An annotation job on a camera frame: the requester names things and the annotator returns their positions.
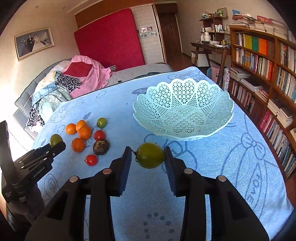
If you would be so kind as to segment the small green tomato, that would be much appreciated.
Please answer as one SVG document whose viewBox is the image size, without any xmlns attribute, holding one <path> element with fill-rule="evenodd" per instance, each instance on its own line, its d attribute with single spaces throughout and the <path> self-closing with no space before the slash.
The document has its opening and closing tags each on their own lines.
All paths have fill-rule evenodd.
<svg viewBox="0 0 296 241">
<path fill-rule="evenodd" d="M 50 137 L 50 142 L 49 142 L 50 147 L 53 147 L 60 142 L 63 142 L 63 139 L 59 134 L 56 133 Z"/>
</svg>

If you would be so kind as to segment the orange tangerine front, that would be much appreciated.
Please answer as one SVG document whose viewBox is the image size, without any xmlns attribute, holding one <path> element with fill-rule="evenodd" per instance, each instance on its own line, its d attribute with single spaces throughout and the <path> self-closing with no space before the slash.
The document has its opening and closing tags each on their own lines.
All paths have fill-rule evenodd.
<svg viewBox="0 0 296 241">
<path fill-rule="evenodd" d="M 71 142 L 71 148 L 76 153 L 81 153 L 85 149 L 84 140 L 81 138 L 74 138 Z"/>
</svg>

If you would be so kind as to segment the orange tangerine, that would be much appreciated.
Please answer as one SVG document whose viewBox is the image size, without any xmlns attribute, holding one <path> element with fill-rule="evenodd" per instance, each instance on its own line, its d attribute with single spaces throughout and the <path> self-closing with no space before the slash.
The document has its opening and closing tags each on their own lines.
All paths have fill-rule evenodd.
<svg viewBox="0 0 296 241">
<path fill-rule="evenodd" d="M 74 138 L 71 142 L 71 148 L 76 153 L 81 153 L 85 149 L 84 140 L 81 138 Z"/>
<path fill-rule="evenodd" d="M 82 126 L 78 130 L 78 136 L 79 136 L 79 138 L 86 141 L 92 136 L 92 129 L 87 125 Z"/>
</svg>

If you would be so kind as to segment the oval orange kumquat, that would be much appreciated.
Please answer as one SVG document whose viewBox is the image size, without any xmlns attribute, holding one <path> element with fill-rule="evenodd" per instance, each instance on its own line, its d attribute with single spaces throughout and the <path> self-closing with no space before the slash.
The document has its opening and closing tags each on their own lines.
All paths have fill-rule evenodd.
<svg viewBox="0 0 296 241">
<path fill-rule="evenodd" d="M 65 127 L 65 133 L 67 135 L 74 135 L 77 133 L 76 125 L 74 123 L 70 123 Z"/>
</svg>

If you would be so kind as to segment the oval orange citrus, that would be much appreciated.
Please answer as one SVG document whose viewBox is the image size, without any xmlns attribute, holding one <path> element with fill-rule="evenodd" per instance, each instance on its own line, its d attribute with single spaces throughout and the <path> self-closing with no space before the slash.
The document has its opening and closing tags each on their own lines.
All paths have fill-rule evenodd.
<svg viewBox="0 0 296 241">
<path fill-rule="evenodd" d="M 79 120 L 79 121 L 76 123 L 76 132 L 78 132 L 79 129 L 80 129 L 81 127 L 86 126 L 86 125 L 87 125 L 86 121 L 84 121 L 84 120 Z"/>
</svg>

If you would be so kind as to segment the red cherry tomato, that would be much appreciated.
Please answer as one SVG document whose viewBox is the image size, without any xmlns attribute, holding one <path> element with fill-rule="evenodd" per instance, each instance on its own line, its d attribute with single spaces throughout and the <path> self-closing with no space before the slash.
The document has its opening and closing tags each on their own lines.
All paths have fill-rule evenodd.
<svg viewBox="0 0 296 241">
<path fill-rule="evenodd" d="M 85 158 L 85 163 L 88 166 L 95 166 L 98 163 L 98 157 L 96 155 L 87 155 Z"/>
<path fill-rule="evenodd" d="M 102 130 L 97 130 L 94 135 L 93 135 L 95 141 L 98 141 L 98 140 L 105 140 L 106 138 L 106 134 L 104 131 Z"/>
</svg>

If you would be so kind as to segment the dark wrinkled passion fruit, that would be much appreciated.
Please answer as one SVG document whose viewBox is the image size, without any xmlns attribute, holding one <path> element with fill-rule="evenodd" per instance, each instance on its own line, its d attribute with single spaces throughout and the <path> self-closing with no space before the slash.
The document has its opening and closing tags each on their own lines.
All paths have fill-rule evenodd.
<svg viewBox="0 0 296 241">
<path fill-rule="evenodd" d="M 109 150 L 110 144 L 107 140 L 97 140 L 93 145 L 95 155 L 105 155 Z"/>
</svg>

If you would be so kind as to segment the large green tomato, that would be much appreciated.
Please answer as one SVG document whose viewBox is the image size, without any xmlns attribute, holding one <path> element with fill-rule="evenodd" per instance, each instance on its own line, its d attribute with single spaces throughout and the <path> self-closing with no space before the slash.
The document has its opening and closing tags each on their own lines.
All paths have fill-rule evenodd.
<svg viewBox="0 0 296 241">
<path fill-rule="evenodd" d="M 136 161 L 146 169 L 160 166 L 166 159 L 164 150 L 155 143 L 143 143 L 135 152 Z"/>
</svg>

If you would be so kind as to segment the grey bed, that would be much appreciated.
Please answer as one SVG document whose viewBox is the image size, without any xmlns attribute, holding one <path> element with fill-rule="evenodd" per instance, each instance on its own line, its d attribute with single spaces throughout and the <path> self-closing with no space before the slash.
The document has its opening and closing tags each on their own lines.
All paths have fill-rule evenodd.
<svg viewBox="0 0 296 241">
<path fill-rule="evenodd" d="M 46 75 L 50 71 L 58 70 L 62 67 L 65 67 L 70 63 L 69 59 L 58 61 L 47 68 L 45 68 L 37 77 L 35 77 L 29 85 L 24 89 L 20 97 L 15 101 L 16 106 L 16 112 L 13 114 L 14 119 L 17 121 L 17 123 L 22 127 L 22 129 L 27 132 L 27 134 L 34 140 L 37 136 L 37 132 L 32 132 L 29 130 L 28 127 L 26 127 L 26 123 L 29 118 L 29 110 L 32 104 L 32 97 L 34 94 L 34 91 L 38 85 L 38 83 L 46 77 Z M 167 63 L 152 63 L 142 66 L 137 66 L 125 70 L 121 70 L 116 72 L 114 75 L 112 75 L 110 81 L 108 82 L 108 86 L 115 85 L 121 82 L 132 80 L 136 77 L 139 77 L 140 75 L 146 75 L 149 73 L 166 73 L 166 72 L 172 72 L 170 65 Z"/>
</svg>

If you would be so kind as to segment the framed wedding photo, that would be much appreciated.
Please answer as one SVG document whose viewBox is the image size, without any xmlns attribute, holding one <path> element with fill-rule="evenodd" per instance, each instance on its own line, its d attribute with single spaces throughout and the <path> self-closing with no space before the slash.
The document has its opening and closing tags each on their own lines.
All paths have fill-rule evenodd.
<svg viewBox="0 0 296 241">
<path fill-rule="evenodd" d="M 39 51 L 55 46 L 50 27 L 39 28 L 14 36 L 14 46 L 18 61 Z"/>
</svg>

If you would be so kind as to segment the light green lattice basket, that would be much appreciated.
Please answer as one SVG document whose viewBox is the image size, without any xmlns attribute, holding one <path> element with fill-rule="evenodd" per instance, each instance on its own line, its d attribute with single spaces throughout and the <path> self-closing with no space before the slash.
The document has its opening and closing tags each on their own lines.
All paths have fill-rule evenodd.
<svg viewBox="0 0 296 241">
<path fill-rule="evenodd" d="M 133 117 L 146 130 L 171 140 L 207 138 L 234 116 L 228 92 L 206 80 L 174 79 L 151 86 L 133 103 Z"/>
</svg>

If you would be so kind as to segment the red upright mattress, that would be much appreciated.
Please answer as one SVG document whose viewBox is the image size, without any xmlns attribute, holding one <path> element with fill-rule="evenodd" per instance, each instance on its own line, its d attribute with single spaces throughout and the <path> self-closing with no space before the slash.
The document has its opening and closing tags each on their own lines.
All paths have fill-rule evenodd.
<svg viewBox="0 0 296 241">
<path fill-rule="evenodd" d="M 74 33 L 79 53 L 117 71 L 145 65 L 131 9 L 104 16 Z"/>
</svg>

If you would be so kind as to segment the wooden bookshelf with books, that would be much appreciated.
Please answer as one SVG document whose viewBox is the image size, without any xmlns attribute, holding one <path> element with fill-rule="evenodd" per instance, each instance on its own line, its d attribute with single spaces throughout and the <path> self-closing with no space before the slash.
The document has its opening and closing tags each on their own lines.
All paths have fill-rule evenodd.
<svg viewBox="0 0 296 241">
<path fill-rule="evenodd" d="M 234 14 L 231 97 L 263 133 L 285 179 L 295 173 L 295 38 L 285 23 Z"/>
</svg>

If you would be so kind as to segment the white wardrobe panel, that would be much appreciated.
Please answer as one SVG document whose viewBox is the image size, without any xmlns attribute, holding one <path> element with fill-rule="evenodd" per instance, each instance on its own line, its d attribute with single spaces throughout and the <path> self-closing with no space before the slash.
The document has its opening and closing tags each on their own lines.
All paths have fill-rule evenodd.
<svg viewBox="0 0 296 241">
<path fill-rule="evenodd" d="M 153 4 L 131 8 L 146 64 L 165 62 L 160 28 Z"/>
</svg>

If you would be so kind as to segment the dark wooden door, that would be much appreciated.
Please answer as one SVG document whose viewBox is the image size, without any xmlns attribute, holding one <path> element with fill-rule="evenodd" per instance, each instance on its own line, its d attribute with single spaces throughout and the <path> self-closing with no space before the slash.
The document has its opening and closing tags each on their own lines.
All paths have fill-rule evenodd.
<svg viewBox="0 0 296 241">
<path fill-rule="evenodd" d="M 180 34 L 177 23 L 176 3 L 155 4 L 161 26 L 167 62 L 172 62 L 182 54 Z"/>
</svg>

